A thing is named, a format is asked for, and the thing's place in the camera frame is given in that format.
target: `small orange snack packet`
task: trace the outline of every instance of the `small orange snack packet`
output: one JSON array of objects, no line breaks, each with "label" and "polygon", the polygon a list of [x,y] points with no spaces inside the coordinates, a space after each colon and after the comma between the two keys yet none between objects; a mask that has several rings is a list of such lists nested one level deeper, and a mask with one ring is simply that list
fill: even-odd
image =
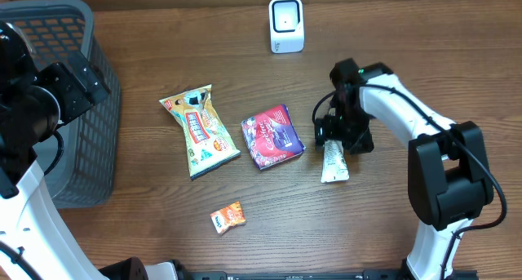
[{"label": "small orange snack packet", "polygon": [[227,232],[230,227],[243,225],[246,219],[243,216],[243,209],[239,202],[234,202],[228,207],[215,211],[210,215],[212,223],[219,234]]}]

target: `white device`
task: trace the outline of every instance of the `white device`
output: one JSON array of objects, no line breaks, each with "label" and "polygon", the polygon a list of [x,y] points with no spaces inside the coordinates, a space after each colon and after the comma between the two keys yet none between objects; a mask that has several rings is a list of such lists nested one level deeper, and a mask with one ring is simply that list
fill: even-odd
[{"label": "white device", "polygon": [[[285,23],[280,28],[293,28],[294,23]],[[409,96],[443,128],[449,128],[453,121],[429,109],[419,99],[411,95],[392,75],[381,75],[371,79],[371,83],[394,87]],[[387,91],[371,87],[360,88],[361,108],[383,121],[403,144],[420,134],[435,134],[437,130],[427,125],[417,111],[402,98]],[[43,279],[91,280],[107,279],[83,254],[73,235],[60,218],[47,192],[42,169],[37,162],[25,172],[17,188],[20,193],[13,198],[0,198],[0,242],[13,251],[24,248],[21,255]],[[440,278],[440,267],[449,246],[452,232],[470,225],[472,220],[460,220],[437,231],[422,221],[419,223],[413,250],[407,257],[407,265],[417,280]],[[460,238],[453,245],[445,270],[445,277],[452,273],[451,263]],[[28,279],[27,273],[12,258],[0,252],[0,265],[12,279]],[[176,280],[174,265],[170,262],[145,267],[149,279]]]},{"label": "white device", "polygon": [[268,4],[270,45],[274,53],[302,51],[304,16],[301,0],[272,0]]}]

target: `wooden table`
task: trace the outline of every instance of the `wooden table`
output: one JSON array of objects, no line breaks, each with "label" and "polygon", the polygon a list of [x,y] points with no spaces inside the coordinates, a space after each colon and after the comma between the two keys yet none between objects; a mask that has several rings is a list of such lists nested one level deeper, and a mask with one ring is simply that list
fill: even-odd
[{"label": "wooden table", "polygon": [[[266,7],[95,14],[95,36],[122,84],[115,190],[101,207],[60,213],[98,266],[138,256],[190,270],[343,272],[398,268],[418,226],[407,152],[379,121],[375,150],[348,158],[350,180],[322,184],[312,109],[348,57],[382,61],[419,99],[484,132],[509,203],[506,221],[466,234],[454,266],[520,278],[522,256],[522,0],[306,5],[305,49],[273,55]],[[157,102],[213,83],[213,103],[242,155],[189,179],[181,128]],[[240,122],[285,103],[307,146],[269,171],[254,166]],[[246,226],[223,236],[210,213],[241,201]],[[494,220],[498,198],[476,223]]]}]

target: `gray plastic basket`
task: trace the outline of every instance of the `gray plastic basket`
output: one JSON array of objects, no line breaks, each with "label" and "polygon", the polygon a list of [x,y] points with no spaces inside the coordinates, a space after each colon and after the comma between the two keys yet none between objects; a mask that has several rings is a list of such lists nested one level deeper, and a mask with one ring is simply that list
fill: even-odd
[{"label": "gray plastic basket", "polygon": [[[70,51],[98,66],[111,89],[109,98],[59,129],[64,155],[46,176],[49,193],[58,208],[92,207],[113,191],[121,89],[116,74],[93,36],[91,9],[80,0],[28,0],[0,4],[0,20],[22,29],[37,50],[36,66],[67,62]],[[34,146],[45,170],[56,155],[50,138]]]}]

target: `snack bag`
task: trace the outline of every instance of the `snack bag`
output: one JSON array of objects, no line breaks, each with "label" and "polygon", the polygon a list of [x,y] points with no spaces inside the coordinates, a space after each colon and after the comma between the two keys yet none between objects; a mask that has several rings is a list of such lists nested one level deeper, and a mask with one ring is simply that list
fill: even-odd
[{"label": "snack bag", "polygon": [[160,100],[183,128],[192,180],[241,153],[212,107],[211,91],[209,84]]},{"label": "snack bag", "polygon": [[[335,116],[335,109],[329,110],[330,116]],[[350,178],[348,166],[344,160],[343,142],[340,140],[325,141],[325,157],[323,161],[322,183],[346,181]]]},{"label": "snack bag", "polygon": [[259,170],[298,156],[306,149],[284,104],[246,119],[241,127],[246,146]]},{"label": "snack bag", "polygon": [[228,207],[215,211],[210,215],[212,223],[219,234],[227,232],[230,227],[246,224],[243,209],[239,202],[234,202]]}]

